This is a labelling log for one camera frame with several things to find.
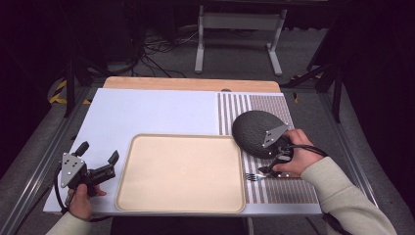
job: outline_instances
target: wooden tray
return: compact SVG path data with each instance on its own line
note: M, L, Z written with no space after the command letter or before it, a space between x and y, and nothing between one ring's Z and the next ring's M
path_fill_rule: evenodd
M232 136L139 134L131 141L116 206L126 212L240 212L240 149Z

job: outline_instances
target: hand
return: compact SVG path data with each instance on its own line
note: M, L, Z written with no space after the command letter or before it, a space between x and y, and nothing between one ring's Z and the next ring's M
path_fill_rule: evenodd
M76 191L74 192L73 198L70 201L69 211L76 217L90 220L92 216L92 206L89 202L89 196L87 194L87 187L85 184L79 184ZM107 195L106 192L102 191L99 185L95 186L98 196ZM73 190L69 189L69 194L73 194Z
M311 145L304 131L301 129L293 129L284 133L288 136L291 142L295 145ZM323 159L322 156L314 154L301 148L294 149L293 159L286 164L277 164L272 169L274 171L292 172L297 175L301 175L302 172L309 166Z

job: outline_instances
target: gray floor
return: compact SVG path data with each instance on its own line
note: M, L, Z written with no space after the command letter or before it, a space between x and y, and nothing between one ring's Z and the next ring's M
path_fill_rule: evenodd
M293 75L305 73L305 67L325 33L325 30L283 31L277 47L277 55L284 73L281 77L276 77L273 74L264 49L268 38L272 36L270 32L258 31L252 34L244 32L245 35L249 35L248 37L241 37L235 32L226 31L210 33L207 37L202 74L193 73L197 37L171 52L157 53L151 58L162 68L181 71L188 77L275 80L279 83L286 83ZM140 75L153 75L153 72L141 63L135 68L135 72ZM154 72L156 76L165 76L159 70L154 70ZM179 73L169 73L176 77L181 76ZM87 90L89 98L93 98L96 89L102 86L102 81L103 79L96 79L93 87ZM344 149L345 141L342 142L339 139L339 131L343 133L346 136L347 146L367 176L379 208L391 220L398 234L414 234L414 219L371 152L346 92L343 92L342 97L342 124L336 125L333 124L332 117L326 112L327 96L316 94L310 85L312 82L295 90L299 95L297 103L293 98L292 92L294 90L283 89L295 127L304 129L311 141L333 156L350 179L355 180L353 168L347 160L347 153ZM77 93L84 92L84 90L77 88ZM25 205L27 209L27 206L33 203L52 182L53 171L58 160L62 157L61 154L67 152L71 147L71 138L79 130L88 107L88 105L80 105L76 116L68 121L63 119L65 106L54 104L47 117L40 123L9 171L0 181L0 187L3 189L0 192L2 227L6 224L5 227L10 228L14 215L23 214L19 213L19 208L15 208L16 205ZM50 144L56 141L57 131L63 124L69 127L68 131L62 136L59 135L61 137L59 145L56 146L56 149L51 150ZM55 153L51 158L50 168L46 167L44 170L46 174L43 177L38 177L38 181L29 181L32 175L39 171L39 163L43 163L42 160L49 157L45 156L45 153ZM21 194L27 193L30 189L30 187L25 189L25 186L38 185L37 183L40 186L33 189L33 192L38 192L36 197L31 197L25 202L24 198L21 198ZM19 234L44 234L59 219L58 215L42 211L45 199L46 196L29 215ZM110 228L111 220L95 223L90 234L109 234ZM325 234L325 224L320 215L292 214L277 217L256 217L254 218L254 232L264 235Z

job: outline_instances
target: sleeve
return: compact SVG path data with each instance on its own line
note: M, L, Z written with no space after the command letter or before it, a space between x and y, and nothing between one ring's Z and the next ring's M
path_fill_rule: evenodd
M49 230L47 235L82 235L88 234L89 230L91 230L90 222L77 218L70 212L67 212L59 219L51 230Z
M309 166L301 178L315 187L321 209L353 234L396 234L388 218L326 157ZM338 234L328 226L328 234Z

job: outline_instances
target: gray striped surface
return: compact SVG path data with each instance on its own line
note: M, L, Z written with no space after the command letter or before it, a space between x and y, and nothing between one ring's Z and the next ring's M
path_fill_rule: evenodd
M283 94L252 95L244 93L217 94L219 134L232 135L232 123L240 114L261 110L275 115L293 129L293 121ZM259 173L259 167L271 164L242 152L244 173ZM245 182L247 204L318 204L314 188L300 178L265 179Z

